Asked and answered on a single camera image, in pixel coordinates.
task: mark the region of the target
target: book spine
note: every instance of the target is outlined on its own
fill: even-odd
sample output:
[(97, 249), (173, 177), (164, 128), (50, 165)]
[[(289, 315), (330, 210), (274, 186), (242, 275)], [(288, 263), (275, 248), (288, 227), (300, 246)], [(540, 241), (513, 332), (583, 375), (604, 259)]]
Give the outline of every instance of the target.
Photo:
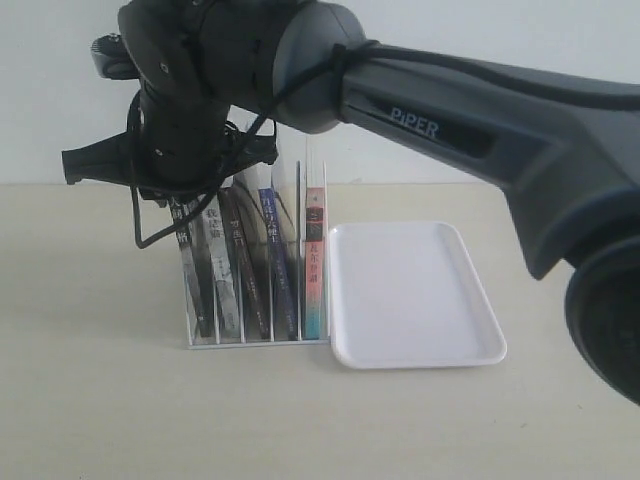
[(320, 339), (324, 285), (324, 195), (324, 188), (307, 189), (305, 340)]
[(222, 211), (217, 197), (207, 206), (203, 212), (203, 218), (206, 224), (205, 231), (211, 253), (213, 276), (220, 301), (222, 323), (229, 335), (239, 338), (240, 311), (227, 248), (227, 238), (222, 222)]
[(283, 314), (287, 323), (287, 335), (289, 340), (298, 339), (298, 316), (295, 312), (291, 283), (287, 273), (285, 246), (282, 241), (280, 222), (276, 210), (276, 199), (273, 189), (263, 188), (259, 190), (262, 212), (267, 224), (267, 239), (271, 256), (271, 264), (275, 270), (276, 288), (278, 298), (283, 305)]
[[(184, 218), (184, 207), (177, 201), (172, 200), (170, 204), (171, 217), (174, 223)], [(191, 295), (193, 311), (196, 316), (197, 334), (201, 338), (210, 338), (212, 335), (211, 315), (213, 312), (207, 312), (203, 297), (201, 295), (200, 281), (196, 268), (196, 260), (192, 250), (192, 237), (188, 228), (181, 228), (176, 232), (178, 247), (182, 256), (182, 265), (187, 280), (187, 286)]]
[(271, 338), (271, 322), (266, 313), (262, 296), (258, 288), (258, 282), (251, 261), (251, 255), (249, 254), (249, 246), (247, 244), (247, 238), (242, 227), (242, 220), (240, 217), (240, 211), (238, 204), (231, 193), (227, 189), (221, 189), (218, 195), (223, 199), (223, 203), (226, 205), (226, 211), (229, 213), (229, 226), (231, 228), (231, 237), (233, 244), (236, 247), (236, 255), (240, 263), (241, 276), (244, 283), (244, 287), (249, 296), (249, 303), (258, 321), (258, 328), (260, 329), (260, 336), (263, 340)]

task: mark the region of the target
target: blue book spine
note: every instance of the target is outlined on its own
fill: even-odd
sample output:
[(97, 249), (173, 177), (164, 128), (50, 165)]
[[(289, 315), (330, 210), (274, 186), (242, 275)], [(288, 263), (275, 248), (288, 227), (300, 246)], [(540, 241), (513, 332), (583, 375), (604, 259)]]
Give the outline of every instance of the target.
[(276, 199), (273, 189), (261, 188), (260, 202), (262, 203), (262, 213), (267, 225), (267, 235), (271, 263), (276, 277), (276, 288), (278, 299), (282, 304), (282, 311), (287, 323), (287, 335), (289, 340), (298, 339), (298, 319), (296, 315), (291, 283), (287, 274), (287, 264), (285, 246), (280, 232), (280, 222), (276, 210)]

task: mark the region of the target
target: white tabletop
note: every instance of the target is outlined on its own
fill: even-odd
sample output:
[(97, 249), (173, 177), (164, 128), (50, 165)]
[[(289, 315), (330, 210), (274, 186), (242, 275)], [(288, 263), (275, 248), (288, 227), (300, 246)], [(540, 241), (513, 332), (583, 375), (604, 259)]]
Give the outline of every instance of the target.
[[(0, 188), (0, 478), (637, 478), (640, 410), (581, 360), (569, 269), (528, 277), (491, 187), (331, 188), (334, 225), (455, 225), (509, 345), (386, 373), (328, 346), (187, 350), (177, 247), (138, 251), (128, 199)], [(168, 217), (145, 207), (147, 232)]]

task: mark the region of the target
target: white plastic tray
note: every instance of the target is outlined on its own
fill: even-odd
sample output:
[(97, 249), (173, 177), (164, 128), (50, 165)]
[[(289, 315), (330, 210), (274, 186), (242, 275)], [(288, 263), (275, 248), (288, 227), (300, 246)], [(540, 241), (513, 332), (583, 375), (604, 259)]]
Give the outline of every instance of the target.
[(360, 223), (329, 235), (331, 343), (357, 369), (496, 364), (507, 351), (458, 231)]

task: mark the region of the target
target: acrylic divider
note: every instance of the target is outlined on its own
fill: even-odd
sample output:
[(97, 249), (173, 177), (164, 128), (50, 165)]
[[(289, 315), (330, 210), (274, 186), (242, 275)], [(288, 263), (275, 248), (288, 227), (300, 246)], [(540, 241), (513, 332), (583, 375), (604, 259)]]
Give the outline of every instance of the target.
[[(326, 171), (323, 170), (323, 180), (325, 185), (326, 194)], [(323, 295), (323, 307), (324, 307), (324, 321), (322, 322), (321, 337), (319, 340), (304, 340), (302, 338), (303, 321), (304, 321), (304, 297), (306, 290), (306, 269), (305, 269), (305, 228), (304, 223), (306, 213), (306, 168), (298, 169), (298, 182), (299, 188), (295, 195), (295, 208), (296, 218), (300, 219), (300, 225), (297, 229), (297, 238), (293, 240), (296, 242), (295, 246), (295, 258), (292, 260), (291, 268), (289, 272), (289, 281), (293, 287), (295, 310), (298, 314), (298, 338), (296, 340), (289, 340), (287, 337), (287, 328), (285, 319), (281, 315), (278, 315), (277, 305), (277, 289), (274, 279), (273, 262), (271, 261), (271, 251), (266, 242), (259, 242), (254, 245), (250, 245), (250, 253), (252, 256), (252, 263), (254, 272), (259, 283), (260, 293), (265, 301), (265, 307), (269, 316), (270, 325), (270, 338), (262, 339), (259, 329), (257, 327), (257, 320), (252, 315), (249, 305), (249, 299), (246, 289), (243, 286), (242, 269), (240, 268), (240, 260), (236, 257), (232, 269), (234, 270), (234, 283), (236, 287), (236, 297), (238, 300), (238, 310), (240, 313), (240, 338), (231, 339), (226, 338), (222, 331), (222, 321), (220, 319), (220, 302), (217, 292), (214, 292), (214, 334), (210, 338), (202, 338), (199, 335), (197, 322), (195, 321), (195, 315), (193, 311), (193, 304), (191, 296), (189, 295), (189, 287), (187, 282), (184, 283), (185, 288), (185, 300), (187, 305), (187, 327), (188, 327), (188, 340), (189, 348), (194, 350), (202, 349), (224, 349), (224, 348), (243, 348), (243, 347), (261, 347), (261, 346), (285, 346), (285, 345), (313, 345), (313, 344), (326, 344), (329, 341), (330, 325), (328, 321), (329, 312), (329, 295), (327, 292), (328, 283), (326, 281), (328, 275), (326, 275), (327, 268), (327, 255), (324, 255), (322, 268), (325, 272), (323, 288), (325, 294)], [(328, 209), (327, 201), (325, 198), (325, 213), (324, 213), (324, 232), (325, 232), (325, 248), (328, 242)], [(293, 251), (292, 245), (285, 245), (287, 251)]]

